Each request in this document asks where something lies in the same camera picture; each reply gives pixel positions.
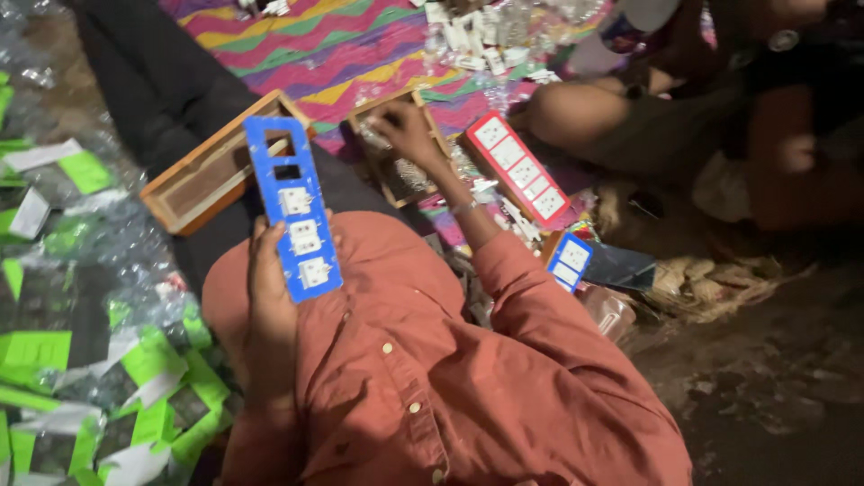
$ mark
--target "dirt floor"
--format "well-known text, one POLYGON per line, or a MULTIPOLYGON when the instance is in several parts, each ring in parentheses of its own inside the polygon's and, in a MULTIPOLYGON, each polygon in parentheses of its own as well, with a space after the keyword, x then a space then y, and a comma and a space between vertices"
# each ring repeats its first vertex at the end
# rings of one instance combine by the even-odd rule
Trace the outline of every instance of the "dirt floor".
POLYGON ((625 346, 676 415, 697 485, 864 483, 864 262, 782 286, 724 323, 625 346))

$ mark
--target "blue power strip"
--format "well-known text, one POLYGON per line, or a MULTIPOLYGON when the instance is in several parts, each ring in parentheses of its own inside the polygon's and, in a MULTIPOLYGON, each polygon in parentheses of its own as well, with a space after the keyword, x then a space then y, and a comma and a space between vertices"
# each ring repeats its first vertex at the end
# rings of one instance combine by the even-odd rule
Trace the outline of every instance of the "blue power strip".
POLYGON ((248 117, 243 122, 252 168, 270 224, 285 221, 277 248, 296 304, 342 286, 333 236, 309 141, 296 118, 248 117), (288 131, 295 155, 271 157, 265 131, 288 131))
POLYGON ((576 284, 582 280, 582 274, 588 268, 594 250, 572 233, 565 233, 552 253, 549 265, 546 267, 556 282, 568 292, 576 290, 576 284))

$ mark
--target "person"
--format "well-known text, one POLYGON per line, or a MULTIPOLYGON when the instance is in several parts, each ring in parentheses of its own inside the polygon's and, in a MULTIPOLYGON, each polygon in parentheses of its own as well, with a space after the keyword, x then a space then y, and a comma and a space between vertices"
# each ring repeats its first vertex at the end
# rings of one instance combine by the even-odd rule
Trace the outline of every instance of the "person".
MULTIPOLYGON (((70 0, 82 48, 132 161, 152 180, 235 119, 259 97, 177 25, 157 2, 70 0)), ((350 164, 310 141, 321 192, 339 213, 364 209, 404 217, 358 179, 350 164)), ((189 236, 176 236, 177 265, 200 296, 204 277, 246 239, 263 214, 247 191, 189 236)))
POLYGON ((285 226, 259 219, 204 284, 246 397, 221 484, 690 484, 670 413, 474 202, 422 113, 394 101, 370 121, 447 200, 493 329, 465 322, 458 280, 419 236, 370 212, 332 217, 344 285, 295 305, 276 255, 285 226))
POLYGON ((724 221, 753 219, 765 230, 864 221, 864 8, 854 0, 711 8, 716 51, 699 34, 702 2, 684 0, 669 46, 635 63, 641 76, 543 86, 530 101, 531 132, 609 169, 684 174, 696 206, 724 221), (657 96, 669 91, 681 96, 657 96), (743 150, 718 152, 743 119, 743 150))

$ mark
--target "red power strip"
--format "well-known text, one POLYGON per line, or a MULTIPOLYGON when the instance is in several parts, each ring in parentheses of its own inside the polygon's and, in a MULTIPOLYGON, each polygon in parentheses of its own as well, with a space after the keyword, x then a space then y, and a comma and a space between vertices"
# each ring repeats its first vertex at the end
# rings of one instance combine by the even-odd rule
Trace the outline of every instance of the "red power strip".
POLYGON ((516 132, 492 110, 465 132, 478 155, 495 171, 525 216, 547 226, 570 207, 570 199, 555 184, 516 132))

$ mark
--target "rust-colored shirt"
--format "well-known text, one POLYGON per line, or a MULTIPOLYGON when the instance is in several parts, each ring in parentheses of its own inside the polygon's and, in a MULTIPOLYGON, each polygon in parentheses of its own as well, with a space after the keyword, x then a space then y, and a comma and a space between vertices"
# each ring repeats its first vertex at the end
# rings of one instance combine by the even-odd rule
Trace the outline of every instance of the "rust-colored shirt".
MULTIPOLYGON (((300 305, 298 413, 241 414, 224 483, 689 484, 673 418, 513 234, 473 257, 493 332, 462 319, 458 280, 402 223, 332 224, 345 284, 300 305)), ((207 277, 217 333, 246 319, 247 265, 240 246, 207 277)))

